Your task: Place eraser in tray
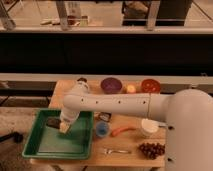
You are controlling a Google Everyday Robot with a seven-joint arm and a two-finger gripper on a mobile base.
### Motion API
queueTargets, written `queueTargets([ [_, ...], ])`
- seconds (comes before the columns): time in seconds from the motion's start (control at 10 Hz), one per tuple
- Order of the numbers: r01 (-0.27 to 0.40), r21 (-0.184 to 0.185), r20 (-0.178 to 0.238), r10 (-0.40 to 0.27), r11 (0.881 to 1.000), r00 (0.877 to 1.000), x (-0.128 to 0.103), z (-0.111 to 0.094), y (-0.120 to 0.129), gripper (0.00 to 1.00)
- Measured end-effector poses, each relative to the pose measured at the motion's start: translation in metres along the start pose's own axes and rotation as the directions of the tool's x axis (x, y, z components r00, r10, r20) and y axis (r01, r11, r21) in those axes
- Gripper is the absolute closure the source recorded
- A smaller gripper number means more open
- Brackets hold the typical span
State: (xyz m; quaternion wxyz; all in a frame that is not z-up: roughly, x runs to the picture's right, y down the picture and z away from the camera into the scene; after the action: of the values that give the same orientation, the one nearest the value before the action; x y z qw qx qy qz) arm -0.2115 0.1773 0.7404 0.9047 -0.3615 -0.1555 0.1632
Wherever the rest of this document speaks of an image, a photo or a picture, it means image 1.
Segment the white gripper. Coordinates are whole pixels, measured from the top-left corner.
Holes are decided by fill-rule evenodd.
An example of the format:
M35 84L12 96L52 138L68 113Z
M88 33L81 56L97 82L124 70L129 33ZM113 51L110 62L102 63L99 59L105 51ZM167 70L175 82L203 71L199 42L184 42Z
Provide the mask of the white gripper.
M60 123L59 132L66 134L69 132L70 125L73 125L78 119L79 113L76 111L62 110L60 114Z

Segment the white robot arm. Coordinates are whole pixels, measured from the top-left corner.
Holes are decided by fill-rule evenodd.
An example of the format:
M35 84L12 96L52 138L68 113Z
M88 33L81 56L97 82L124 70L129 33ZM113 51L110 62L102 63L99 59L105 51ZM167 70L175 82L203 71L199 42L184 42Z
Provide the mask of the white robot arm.
M98 95L80 81L63 98L60 131L66 133L82 111L164 122L165 171L213 171L213 97L201 90Z

